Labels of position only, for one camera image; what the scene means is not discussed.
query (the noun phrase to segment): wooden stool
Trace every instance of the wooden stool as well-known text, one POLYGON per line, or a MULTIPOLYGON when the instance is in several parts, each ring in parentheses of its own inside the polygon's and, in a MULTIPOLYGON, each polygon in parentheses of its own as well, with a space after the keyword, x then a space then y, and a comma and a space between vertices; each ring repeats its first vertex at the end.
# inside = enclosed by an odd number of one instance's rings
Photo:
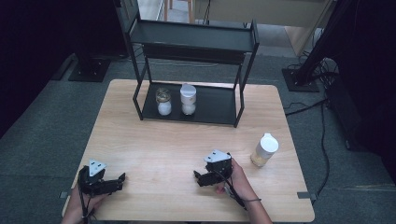
MULTIPOLYGON (((185 1, 188 3, 189 7, 189 23, 194 23, 193 18, 192 18, 192 0, 180 0, 180 1, 185 1)), ((170 0, 169 3, 169 8, 172 9, 173 7, 173 0, 170 0)), ((165 0, 165 4, 163 6, 163 19, 165 21, 168 21, 168 0, 165 0)))

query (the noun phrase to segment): person's left hand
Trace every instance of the person's left hand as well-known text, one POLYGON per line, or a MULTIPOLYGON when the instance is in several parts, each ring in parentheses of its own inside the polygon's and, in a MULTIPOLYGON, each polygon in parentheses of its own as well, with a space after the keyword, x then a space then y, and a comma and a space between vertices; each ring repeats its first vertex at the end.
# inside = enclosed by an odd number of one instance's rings
MULTIPOLYGON (((88 207, 88 214, 92 209, 97 209, 103 202, 103 199, 107 197, 107 194, 96 195, 91 198, 86 194, 82 194, 84 197, 85 206, 90 201, 88 207)), ((81 200, 79 198, 78 187, 74 187, 72 194, 70 195, 69 204, 67 205, 66 211, 64 212, 64 218, 62 219, 63 224, 77 224, 82 222, 82 207, 81 200)))

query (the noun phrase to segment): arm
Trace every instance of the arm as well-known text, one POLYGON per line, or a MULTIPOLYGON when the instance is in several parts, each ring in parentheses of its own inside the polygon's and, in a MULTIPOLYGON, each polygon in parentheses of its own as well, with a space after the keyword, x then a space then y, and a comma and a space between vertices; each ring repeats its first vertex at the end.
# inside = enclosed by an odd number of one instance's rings
MULTIPOLYGON (((88 208, 88 213, 91 210, 97 209, 101 204, 103 199, 107 196, 107 194, 97 195, 93 198, 88 197, 88 195, 83 195, 85 206, 88 201, 90 201, 90 205, 88 208)), ((81 200, 79 198, 78 188, 74 187, 72 190, 72 194, 70 195, 69 204, 66 207, 66 211, 64 212, 64 218, 62 219, 62 224, 79 224, 83 223, 82 220, 82 207, 81 200)))
MULTIPOLYGON (((256 200, 259 197, 254 192, 253 188, 250 186, 248 179, 245 175, 242 167, 233 159, 233 187, 239 197, 244 201, 245 206, 247 208, 247 213, 250 218, 250 223, 264 223, 269 224, 272 223, 271 218, 268 216, 265 208, 262 206, 262 202, 260 201, 251 201, 256 200)), ((223 191, 222 188, 218 188, 217 192, 223 191)))

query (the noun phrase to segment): gray floor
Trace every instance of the gray floor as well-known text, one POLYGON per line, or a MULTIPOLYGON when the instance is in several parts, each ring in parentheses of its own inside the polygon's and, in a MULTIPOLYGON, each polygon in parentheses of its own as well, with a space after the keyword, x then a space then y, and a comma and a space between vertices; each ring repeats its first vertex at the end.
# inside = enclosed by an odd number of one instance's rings
MULTIPOLYGON (((178 1, 174 4, 171 20, 173 13, 179 13, 180 20, 187 21, 187 4, 178 1)), ((304 107, 291 103, 312 105, 325 98, 319 81, 320 92, 288 91, 280 71, 298 59, 291 54, 282 27, 261 28, 266 35, 262 35, 261 52, 248 82, 275 85, 285 113, 304 107)), ((71 68, 62 80, 48 83, 0 140, 0 223, 61 221, 64 199, 58 194, 73 182, 108 83, 114 78, 134 78, 128 61, 112 62, 102 83, 67 81, 71 68)), ((160 79, 180 79, 175 76, 177 71, 187 74, 191 81, 230 82, 227 77, 230 68, 220 65, 198 70, 153 64, 151 69, 153 74, 160 74, 160 79), (219 76, 194 76, 213 71, 219 76)), ((326 176, 322 118, 330 173, 314 204, 313 223, 395 223, 396 188, 380 158, 369 152, 347 150, 338 120, 327 107, 323 108, 323 115, 317 106, 287 117, 308 190, 318 192, 326 176)))

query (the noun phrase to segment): shelf bottom tier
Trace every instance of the shelf bottom tier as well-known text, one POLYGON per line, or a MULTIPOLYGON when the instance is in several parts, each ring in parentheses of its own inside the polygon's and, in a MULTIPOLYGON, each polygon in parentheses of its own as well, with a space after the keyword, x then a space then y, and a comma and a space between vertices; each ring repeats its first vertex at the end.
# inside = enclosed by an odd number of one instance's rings
POLYGON ((197 90, 196 109, 192 115, 181 111, 181 84, 154 82, 149 85, 147 98, 143 107, 145 119, 168 119, 189 122, 217 123, 234 125, 236 121, 235 92, 231 88, 194 86, 197 90), (155 92, 166 88, 171 92, 172 112, 162 116, 158 112, 155 92))

